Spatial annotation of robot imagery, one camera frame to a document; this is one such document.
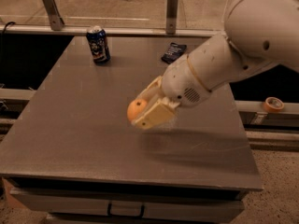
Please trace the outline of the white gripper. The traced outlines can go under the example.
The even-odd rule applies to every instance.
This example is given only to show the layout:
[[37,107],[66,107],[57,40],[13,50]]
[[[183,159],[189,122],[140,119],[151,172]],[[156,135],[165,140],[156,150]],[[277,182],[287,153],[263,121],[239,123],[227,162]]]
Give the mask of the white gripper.
[[137,95],[136,104],[146,105],[146,108],[130,122],[136,128],[151,129],[172,119],[179,104],[194,107],[210,95],[211,91],[197,77],[189,57],[183,55],[166,68],[163,77],[157,76]]

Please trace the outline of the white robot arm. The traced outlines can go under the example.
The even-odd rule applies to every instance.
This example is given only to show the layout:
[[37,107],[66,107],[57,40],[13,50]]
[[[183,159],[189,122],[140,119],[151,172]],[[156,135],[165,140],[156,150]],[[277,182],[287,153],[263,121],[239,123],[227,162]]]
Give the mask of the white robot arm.
[[194,107],[221,86],[279,64],[299,66],[299,3],[295,0],[234,0],[224,32],[171,63],[138,94],[127,110],[136,128],[167,123],[179,107]]

